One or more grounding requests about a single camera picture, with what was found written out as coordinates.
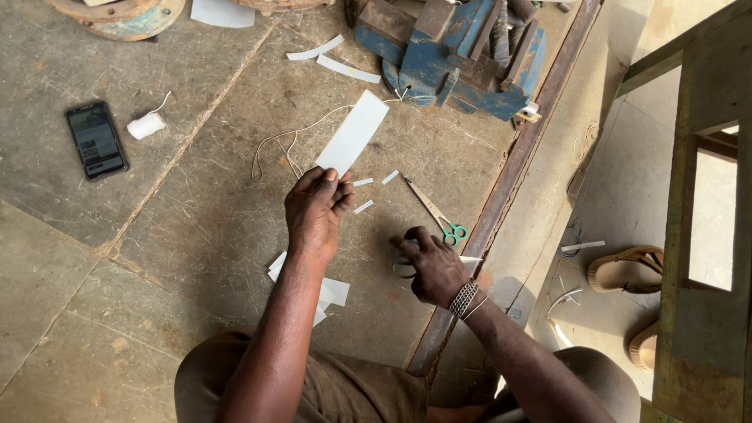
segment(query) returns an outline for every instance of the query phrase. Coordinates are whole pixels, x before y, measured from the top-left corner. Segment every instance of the man's left hand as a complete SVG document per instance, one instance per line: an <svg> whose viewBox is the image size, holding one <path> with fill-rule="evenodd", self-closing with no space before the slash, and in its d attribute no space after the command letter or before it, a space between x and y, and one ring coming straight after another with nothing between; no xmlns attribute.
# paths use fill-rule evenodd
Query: man's left hand
<svg viewBox="0 0 752 423"><path fill-rule="evenodd" d="M313 254L326 265L337 251L339 221L355 201L350 172L319 166L300 178L284 200L290 252Z"/></svg>

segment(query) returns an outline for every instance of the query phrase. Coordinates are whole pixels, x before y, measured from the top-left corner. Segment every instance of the phone screen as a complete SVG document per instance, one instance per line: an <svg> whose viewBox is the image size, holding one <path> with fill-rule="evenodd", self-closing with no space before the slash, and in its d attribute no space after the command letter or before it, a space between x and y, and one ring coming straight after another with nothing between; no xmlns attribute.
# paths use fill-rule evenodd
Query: phone screen
<svg viewBox="0 0 752 423"><path fill-rule="evenodd" d="M126 168L104 103L67 111L86 179Z"/></svg>

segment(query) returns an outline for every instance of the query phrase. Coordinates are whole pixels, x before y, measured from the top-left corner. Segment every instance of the brown sandal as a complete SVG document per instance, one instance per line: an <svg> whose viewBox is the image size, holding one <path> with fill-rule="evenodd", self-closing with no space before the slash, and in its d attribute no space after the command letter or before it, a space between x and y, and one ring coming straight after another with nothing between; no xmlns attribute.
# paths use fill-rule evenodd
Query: brown sandal
<svg viewBox="0 0 752 423"><path fill-rule="evenodd" d="M658 321L638 333L629 343L629 357L640 370L646 372L655 368Z"/></svg>
<svg viewBox="0 0 752 423"><path fill-rule="evenodd" d="M662 278L663 249L654 245L638 245L587 267L587 281L598 292L652 294L660 291Z"/></svg>

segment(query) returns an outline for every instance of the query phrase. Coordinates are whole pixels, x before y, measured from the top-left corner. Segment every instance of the bench vise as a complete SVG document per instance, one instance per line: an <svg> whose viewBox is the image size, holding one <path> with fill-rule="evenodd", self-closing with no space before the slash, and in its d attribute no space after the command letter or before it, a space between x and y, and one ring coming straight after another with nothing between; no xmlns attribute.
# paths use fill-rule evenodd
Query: bench vise
<svg viewBox="0 0 752 423"><path fill-rule="evenodd" d="M501 120L517 115L535 122L531 101L538 84L546 36L532 21L507 68L484 53L502 0L465 4L427 0L415 19L384 0L368 0L355 40L383 58L390 90L412 105L445 103L465 113L481 109Z"/></svg>

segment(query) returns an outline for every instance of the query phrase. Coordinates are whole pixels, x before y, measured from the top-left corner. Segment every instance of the chain bracelet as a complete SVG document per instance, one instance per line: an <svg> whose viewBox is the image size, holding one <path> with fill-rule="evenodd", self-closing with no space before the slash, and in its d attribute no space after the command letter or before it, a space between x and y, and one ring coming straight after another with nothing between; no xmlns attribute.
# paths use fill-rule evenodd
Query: chain bracelet
<svg viewBox="0 0 752 423"><path fill-rule="evenodd" d="M470 279L470 282L462 286L457 296L454 297L454 301L449 305L449 312L458 318L461 318L477 293L478 285L474 280Z"/></svg>

